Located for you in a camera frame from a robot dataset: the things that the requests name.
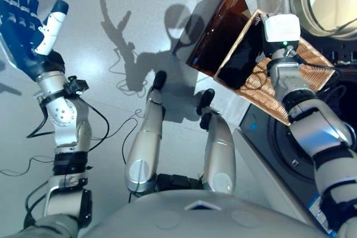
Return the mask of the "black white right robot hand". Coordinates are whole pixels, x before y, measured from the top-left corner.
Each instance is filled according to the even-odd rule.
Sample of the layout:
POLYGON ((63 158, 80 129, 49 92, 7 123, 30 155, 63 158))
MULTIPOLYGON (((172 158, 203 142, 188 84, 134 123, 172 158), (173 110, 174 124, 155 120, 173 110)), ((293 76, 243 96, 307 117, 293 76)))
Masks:
POLYGON ((299 18, 288 14, 260 14, 262 20, 262 48, 265 56, 271 56, 278 50, 292 47, 297 50, 301 29, 299 18))

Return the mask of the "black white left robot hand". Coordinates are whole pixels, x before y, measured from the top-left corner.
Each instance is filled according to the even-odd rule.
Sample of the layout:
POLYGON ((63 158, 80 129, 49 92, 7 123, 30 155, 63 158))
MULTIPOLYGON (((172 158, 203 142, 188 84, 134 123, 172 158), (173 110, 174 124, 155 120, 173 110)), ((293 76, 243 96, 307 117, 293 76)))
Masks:
POLYGON ((1 0, 1 46, 8 61, 33 81, 43 73, 65 72, 54 43, 69 5, 57 0, 47 17, 38 18, 38 0, 1 0))

